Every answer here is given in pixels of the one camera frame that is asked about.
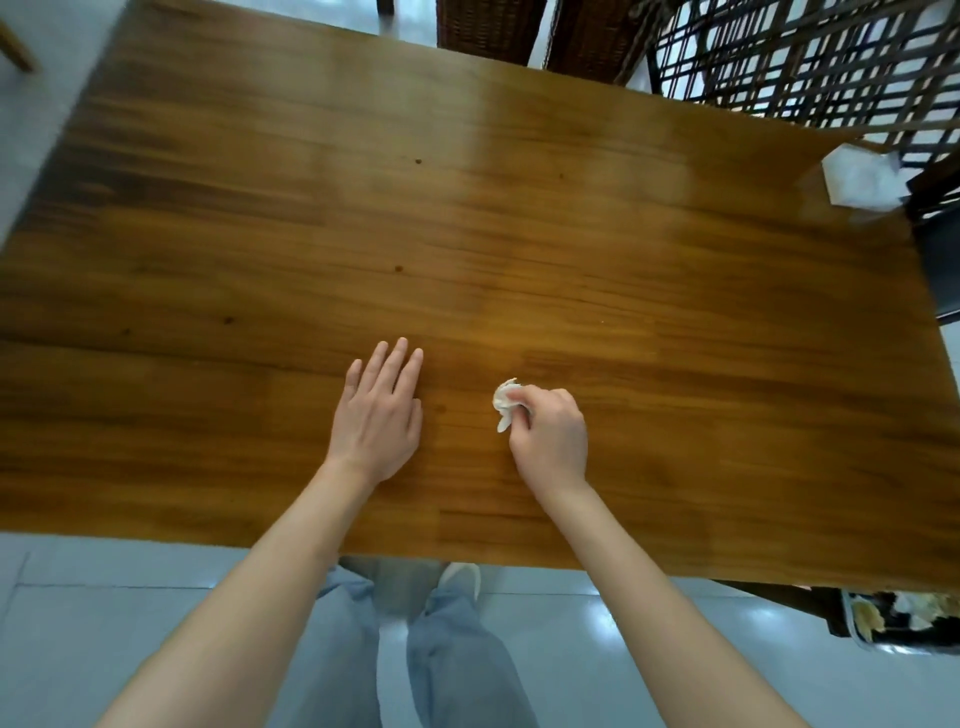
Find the shoe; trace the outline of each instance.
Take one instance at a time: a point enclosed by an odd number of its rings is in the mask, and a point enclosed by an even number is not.
[[[437,586],[472,595],[473,601],[476,601],[480,595],[480,567],[455,561],[444,569]]]

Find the light blue jeans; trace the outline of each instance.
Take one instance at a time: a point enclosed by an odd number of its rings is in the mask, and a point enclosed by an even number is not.
[[[373,583],[332,570],[318,608],[328,610],[328,659],[311,702],[324,728],[380,728],[376,698],[379,623]],[[536,728],[514,661],[480,623],[473,600],[437,588],[410,625],[407,667],[423,728]]]

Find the wooden table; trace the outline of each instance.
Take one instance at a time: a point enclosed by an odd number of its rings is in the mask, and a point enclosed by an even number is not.
[[[669,572],[958,589],[956,388],[837,138],[134,0],[0,262],[0,528],[249,545],[405,334],[422,446],[347,550],[574,566],[495,432],[518,376]]]

